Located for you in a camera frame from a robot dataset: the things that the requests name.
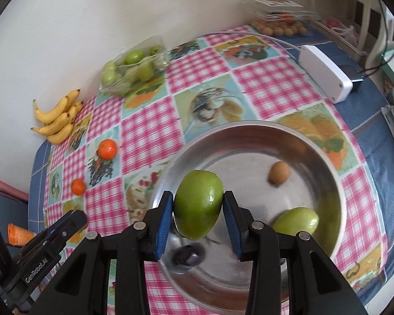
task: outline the green fruit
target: green fruit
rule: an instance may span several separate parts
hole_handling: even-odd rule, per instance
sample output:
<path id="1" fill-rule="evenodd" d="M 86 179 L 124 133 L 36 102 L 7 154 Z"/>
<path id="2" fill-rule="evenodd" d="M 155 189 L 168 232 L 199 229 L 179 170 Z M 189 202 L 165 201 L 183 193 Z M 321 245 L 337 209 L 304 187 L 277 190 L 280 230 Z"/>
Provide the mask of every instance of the green fruit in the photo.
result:
<path id="1" fill-rule="evenodd" d="M 130 51 L 124 58 L 124 64 L 132 65 L 137 64 L 144 58 L 144 52 L 141 49 L 134 49 Z"/>
<path id="2" fill-rule="evenodd" d="M 114 70 L 106 69 L 102 72 L 101 82 L 104 86 L 111 86 L 116 82 L 116 73 Z"/>
<path id="3" fill-rule="evenodd" d="M 143 62 L 139 64 L 136 72 L 136 78 L 142 82 L 150 81 L 153 77 L 153 63 L 152 62 Z"/>
<path id="4" fill-rule="evenodd" d="M 300 231 L 313 234 L 319 221 L 320 218 L 312 209 L 297 207 L 279 216 L 273 225 L 273 229 L 276 232 L 289 235 L 296 235 Z"/>
<path id="5" fill-rule="evenodd" d="M 162 51 L 162 46 L 161 45 L 153 45 L 152 47 L 150 47 L 150 55 L 153 56 L 156 53 Z"/>
<path id="6" fill-rule="evenodd" d="M 104 65 L 104 70 L 113 70 L 113 71 L 115 71 L 116 68 L 117 68 L 117 66 L 116 66 L 115 62 L 113 62 L 113 61 L 107 62 Z"/>
<path id="7" fill-rule="evenodd" d="M 216 174 L 192 170 L 182 179 L 173 202 L 178 231 L 197 240 L 215 225 L 222 208 L 223 184 Z"/>

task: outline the checkered tablecloth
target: checkered tablecloth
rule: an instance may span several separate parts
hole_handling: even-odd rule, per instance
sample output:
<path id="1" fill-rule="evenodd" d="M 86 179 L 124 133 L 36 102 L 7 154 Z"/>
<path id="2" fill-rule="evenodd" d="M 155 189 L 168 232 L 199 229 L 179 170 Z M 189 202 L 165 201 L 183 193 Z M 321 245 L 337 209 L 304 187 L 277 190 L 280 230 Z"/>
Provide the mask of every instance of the checkered tablecloth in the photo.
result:
<path id="1" fill-rule="evenodd" d="M 254 31 L 246 25 L 232 30 Z M 127 98 L 98 94 L 85 102 L 72 135 L 51 148 L 43 184 L 46 225 L 69 209 L 82 209 L 89 220 L 88 228 L 68 242 L 62 261 L 87 231 L 110 235 L 141 220 L 148 207 L 146 198 L 166 163 L 194 137 L 237 120 L 285 125 L 291 120 L 313 129 L 336 129 L 333 140 L 341 144 L 338 149 L 327 147 L 321 132 L 325 130 L 318 130 L 318 136 L 324 136 L 319 145 L 325 146 L 335 164 L 347 200 L 346 231 L 335 264 L 356 291 L 362 289 L 384 266 L 387 239 L 364 155 L 334 105 L 282 47 L 262 38 L 209 35 L 173 49 L 171 56 L 174 59 L 156 90 L 149 90 L 151 98 L 131 106 L 131 98 L 142 98 L 142 92 Z M 211 117 L 209 122 L 190 126 L 190 103 L 208 89 L 227 91 L 229 102 L 208 107 L 204 115 Z M 105 138 L 119 144 L 119 154 L 103 164 L 95 151 Z M 82 197 L 70 191 L 75 178 L 86 181 Z M 371 256 L 376 252 L 378 257 Z M 363 264 L 366 260 L 375 264 Z M 365 271 L 359 278 L 360 269 Z M 182 297 L 157 264 L 146 263 L 145 270 L 152 314 L 211 314 Z M 108 295 L 111 313 L 111 290 Z M 283 306 L 282 312 L 287 313 L 288 307 Z"/>

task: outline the white cable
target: white cable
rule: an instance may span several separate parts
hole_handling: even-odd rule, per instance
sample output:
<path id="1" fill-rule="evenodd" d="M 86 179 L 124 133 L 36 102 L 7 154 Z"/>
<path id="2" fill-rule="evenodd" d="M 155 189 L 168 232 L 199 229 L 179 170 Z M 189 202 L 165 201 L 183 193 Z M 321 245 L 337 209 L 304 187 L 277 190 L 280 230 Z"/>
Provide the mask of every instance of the white cable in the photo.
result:
<path id="1" fill-rule="evenodd" d="M 260 34 L 260 33 L 253 33 L 253 32 L 211 32 L 211 33 L 204 34 L 202 36 L 215 35 L 215 34 L 245 34 L 245 35 L 263 36 L 263 37 L 265 37 L 265 38 L 267 38 L 267 39 L 269 39 L 269 40 L 271 40 L 271 41 L 273 41 L 273 42 L 275 42 L 277 44 L 282 43 L 284 45 L 292 47 L 293 49 L 296 49 L 297 51 L 301 50 L 299 47 L 297 47 L 295 45 L 292 45 L 292 44 L 290 44 L 290 43 L 288 43 L 288 42 L 286 42 L 284 40 L 276 39 L 276 38 L 268 36 L 268 35 L 264 35 L 264 34 Z"/>

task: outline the orange plastic cup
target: orange plastic cup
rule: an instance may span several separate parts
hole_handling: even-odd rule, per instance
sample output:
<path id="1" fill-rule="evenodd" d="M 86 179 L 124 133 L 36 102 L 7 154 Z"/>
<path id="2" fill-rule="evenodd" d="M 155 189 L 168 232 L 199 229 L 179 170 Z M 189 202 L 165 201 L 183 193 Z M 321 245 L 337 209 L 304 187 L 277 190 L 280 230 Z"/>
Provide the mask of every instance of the orange plastic cup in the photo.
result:
<path id="1" fill-rule="evenodd" d="M 7 236 L 9 244 L 13 246 L 24 246 L 37 234 L 14 224 L 7 225 Z"/>

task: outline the metal bowl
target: metal bowl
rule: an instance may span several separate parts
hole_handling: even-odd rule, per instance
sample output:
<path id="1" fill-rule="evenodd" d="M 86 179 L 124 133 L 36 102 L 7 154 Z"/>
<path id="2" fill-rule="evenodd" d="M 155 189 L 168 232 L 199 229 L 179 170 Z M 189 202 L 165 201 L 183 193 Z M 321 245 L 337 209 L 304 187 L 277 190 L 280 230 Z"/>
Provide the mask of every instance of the metal bowl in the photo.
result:
<path id="1" fill-rule="evenodd" d="M 292 169 L 279 187 L 267 182 L 274 162 Z M 156 207 L 163 191 L 175 192 L 193 169 L 216 173 L 224 190 L 255 220 L 272 224 L 284 211 L 305 206 L 316 210 L 320 223 L 313 237 L 333 260 L 346 227 L 346 200 L 337 173 L 326 154 L 311 140 L 280 124 L 265 121 L 229 123 L 196 137 L 170 161 L 153 194 Z M 201 259 L 196 266 L 175 262 L 179 248 L 191 245 Z M 160 267 L 167 280 L 188 300 L 220 314 L 242 314 L 247 304 L 251 262 L 232 252 L 223 212 L 206 237 L 191 241 L 172 222 Z M 288 299 L 286 263 L 282 264 L 282 301 Z"/>

